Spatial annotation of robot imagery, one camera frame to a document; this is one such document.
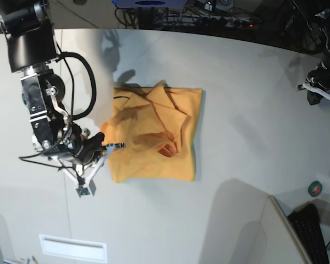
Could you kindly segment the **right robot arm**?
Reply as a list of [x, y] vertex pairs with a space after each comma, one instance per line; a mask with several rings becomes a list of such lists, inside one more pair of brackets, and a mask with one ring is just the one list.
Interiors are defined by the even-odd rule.
[[[96, 80], [89, 63], [78, 53], [61, 51], [47, 1], [0, 1], [0, 30], [6, 39], [11, 71], [23, 74], [21, 95], [30, 115], [35, 156], [48, 158], [50, 167], [63, 171], [79, 196], [94, 195], [98, 170], [125, 144], [104, 144], [104, 133], [91, 136], [77, 124], [96, 103]], [[91, 85], [90, 103], [79, 114], [63, 106], [65, 84], [49, 68], [50, 63], [68, 58], [83, 64]]]

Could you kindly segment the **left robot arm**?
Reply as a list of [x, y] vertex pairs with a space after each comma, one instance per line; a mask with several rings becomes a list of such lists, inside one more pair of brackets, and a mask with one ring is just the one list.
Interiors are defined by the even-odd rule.
[[297, 89], [307, 91], [307, 101], [311, 106], [319, 104], [322, 99], [330, 102], [330, 1], [292, 3], [305, 21], [312, 38], [318, 41], [316, 47], [322, 53], [321, 61]]

